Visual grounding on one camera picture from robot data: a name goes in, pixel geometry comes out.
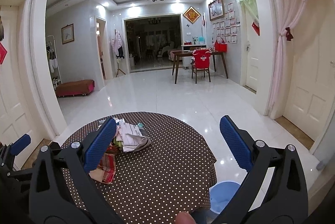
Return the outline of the chair with red cover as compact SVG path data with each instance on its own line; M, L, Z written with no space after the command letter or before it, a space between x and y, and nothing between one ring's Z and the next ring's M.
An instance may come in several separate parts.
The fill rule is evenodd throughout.
M198 72L208 74L209 82L211 81L210 75L210 57L212 52L209 49L196 49L192 52L191 63L191 78L195 77L195 83L198 81Z

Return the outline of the coat stand with clothes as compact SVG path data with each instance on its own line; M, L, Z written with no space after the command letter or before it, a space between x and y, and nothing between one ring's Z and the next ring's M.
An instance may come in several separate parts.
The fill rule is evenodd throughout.
M118 30L114 29L110 43L112 46L112 51L116 57L117 68L115 76L118 77L119 73L125 75L125 72L120 68L121 60L125 59L125 56L123 51L123 39L121 38L121 34Z

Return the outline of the red paper on left door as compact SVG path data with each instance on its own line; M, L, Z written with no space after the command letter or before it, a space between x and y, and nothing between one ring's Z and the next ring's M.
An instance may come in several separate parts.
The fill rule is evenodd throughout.
M0 64L3 64L5 58L7 55L7 50L6 48L2 45L2 43L0 42Z

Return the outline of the white paper trash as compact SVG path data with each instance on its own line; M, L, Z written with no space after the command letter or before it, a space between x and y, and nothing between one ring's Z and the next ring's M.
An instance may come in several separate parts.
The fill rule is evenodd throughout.
M143 134L137 125L129 124L124 120L116 120L116 134L113 144L123 153L138 152L151 145L150 138Z

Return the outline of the framed picture wall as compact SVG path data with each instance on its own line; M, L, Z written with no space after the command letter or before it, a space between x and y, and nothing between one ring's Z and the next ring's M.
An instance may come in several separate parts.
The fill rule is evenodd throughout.
M223 0L213 0L209 5L210 21L222 18L224 16Z
M74 25L69 24L61 29L62 43L67 44L74 41Z

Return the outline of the red diamond wall decoration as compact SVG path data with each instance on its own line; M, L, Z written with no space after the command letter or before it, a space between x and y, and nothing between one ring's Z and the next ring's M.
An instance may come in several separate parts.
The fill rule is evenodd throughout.
M200 17L201 14L190 6L184 13L183 16L192 24L194 24Z

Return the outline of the light blue trash bin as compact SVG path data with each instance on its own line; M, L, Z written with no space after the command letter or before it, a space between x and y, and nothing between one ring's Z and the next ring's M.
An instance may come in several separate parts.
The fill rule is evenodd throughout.
M219 215L234 197L240 184L233 181L223 181L210 188L210 213Z

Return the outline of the red bag on table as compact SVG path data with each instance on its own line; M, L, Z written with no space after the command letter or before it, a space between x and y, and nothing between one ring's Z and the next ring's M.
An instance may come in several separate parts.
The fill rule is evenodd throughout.
M215 41L214 48L216 52L220 52L220 53L226 53L228 49L227 43L225 43L224 41L219 41L219 40Z

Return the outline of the person's thumb tip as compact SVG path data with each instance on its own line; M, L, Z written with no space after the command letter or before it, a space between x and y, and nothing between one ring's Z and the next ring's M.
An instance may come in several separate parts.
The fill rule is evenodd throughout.
M188 212L183 211L177 214L175 224L196 224L196 221Z

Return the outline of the framed picture left wall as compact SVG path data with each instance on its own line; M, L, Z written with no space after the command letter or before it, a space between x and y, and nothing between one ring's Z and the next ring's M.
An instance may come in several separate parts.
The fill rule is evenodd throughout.
M74 41L74 25L69 24L61 29L62 43L67 44Z

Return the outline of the dark wooden dining table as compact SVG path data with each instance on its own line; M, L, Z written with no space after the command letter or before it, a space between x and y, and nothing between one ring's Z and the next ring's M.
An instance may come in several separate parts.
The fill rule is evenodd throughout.
M210 59L212 56L220 56L223 62L223 68L225 71L225 76L228 78L227 65L225 62L224 52L214 51L210 49L196 49L192 52L187 52L184 50L176 51L173 60L173 70L172 75L174 76L174 83L177 83L178 71L179 71L179 59L181 57L192 57L193 63L191 64L191 77L195 76L195 83L198 81L198 72L204 72L208 74L208 79L211 81L210 75Z

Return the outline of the framed picture right wall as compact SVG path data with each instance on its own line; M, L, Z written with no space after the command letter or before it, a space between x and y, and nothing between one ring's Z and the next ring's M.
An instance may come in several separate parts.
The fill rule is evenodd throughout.
M210 21L222 18L224 16L223 0L213 0L209 5Z

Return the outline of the white certificates on wall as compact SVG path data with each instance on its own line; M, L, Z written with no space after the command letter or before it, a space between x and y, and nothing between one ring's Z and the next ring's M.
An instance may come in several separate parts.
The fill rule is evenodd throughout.
M211 21L212 42L216 40L225 43L235 44L237 42L237 21L234 9L234 3L223 3L224 16L222 18Z

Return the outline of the white clothes rack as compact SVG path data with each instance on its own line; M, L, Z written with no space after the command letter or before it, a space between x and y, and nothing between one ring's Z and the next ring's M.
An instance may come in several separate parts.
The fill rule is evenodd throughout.
M56 40L53 35L46 36L46 56L48 60L50 77L54 91L62 84L60 68L58 65L58 57L56 52Z

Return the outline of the brown polka dot tablecloth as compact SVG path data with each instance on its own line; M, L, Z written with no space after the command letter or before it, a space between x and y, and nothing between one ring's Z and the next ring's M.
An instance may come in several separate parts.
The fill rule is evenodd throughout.
M182 211L210 208L216 158L201 134L160 113L126 112L114 117L143 124L152 142L138 152L116 155L111 184L94 182L125 223L174 223Z

